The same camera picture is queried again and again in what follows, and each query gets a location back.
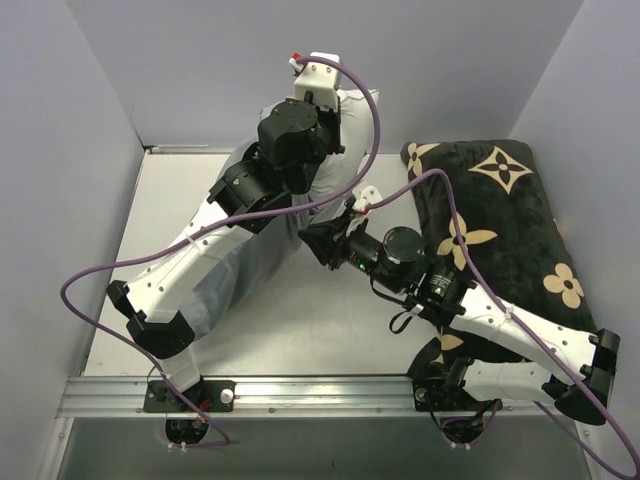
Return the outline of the grey pillowcase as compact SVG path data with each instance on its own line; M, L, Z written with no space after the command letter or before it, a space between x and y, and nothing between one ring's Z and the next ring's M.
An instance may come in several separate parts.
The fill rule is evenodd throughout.
M262 284L270 280L302 244L298 231L320 213L319 207L273 218L249 241L236 247L189 292L180 312L197 340Z

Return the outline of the white pillow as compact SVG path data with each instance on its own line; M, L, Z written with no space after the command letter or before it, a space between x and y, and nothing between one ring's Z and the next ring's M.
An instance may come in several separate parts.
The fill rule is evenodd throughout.
M358 89L338 90L341 107L340 140L342 154L327 156L320 165L303 203L331 196L353 180L370 150L373 119L364 94Z

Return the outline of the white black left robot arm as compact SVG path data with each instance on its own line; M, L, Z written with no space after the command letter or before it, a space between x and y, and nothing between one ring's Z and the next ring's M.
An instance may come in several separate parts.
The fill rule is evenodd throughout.
M107 296L126 320L133 342L153 355L171 381L167 400L180 411L202 399L201 374L191 345L196 334L180 306L229 253L268 224L252 219L207 232L208 225L233 215L288 208L296 194L310 190L321 163L339 154L341 102L322 104L310 92L275 105L257 126L257 140L229 166L177 237L184 248L129 280L114 280Z

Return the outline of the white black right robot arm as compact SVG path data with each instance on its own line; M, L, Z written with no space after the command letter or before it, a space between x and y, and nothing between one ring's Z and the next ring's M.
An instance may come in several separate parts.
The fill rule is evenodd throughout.
M299 237L321 265L335 270L348 263L393 292L392 302L410 317L484 338L523 357L521 363L487 362L475 353L455 359L443 385L450 406L532 401L552 404L585 424L606 423L620 344L614 332L575 330L492 298L469 275L427 256L423 238L409 227L394 227L377 240L364 224L337 219L304 229Z

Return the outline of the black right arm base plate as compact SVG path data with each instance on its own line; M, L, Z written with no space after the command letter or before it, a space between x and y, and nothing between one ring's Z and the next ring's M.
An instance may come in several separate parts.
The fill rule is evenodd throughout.
M411 386L414 409L417 412L491 412L493 409L503 409L501 400L479 401L459 387L447 389L444 378L413 379Z

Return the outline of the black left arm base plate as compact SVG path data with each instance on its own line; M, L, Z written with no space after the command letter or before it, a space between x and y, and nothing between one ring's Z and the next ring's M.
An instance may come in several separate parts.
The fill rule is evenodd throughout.
M233 410L236 384L231 380L204 380L186 390L183 395L205 413L225 413ZM191 408L167 387L162 380L147 385L142 407L146 413L186 413Z

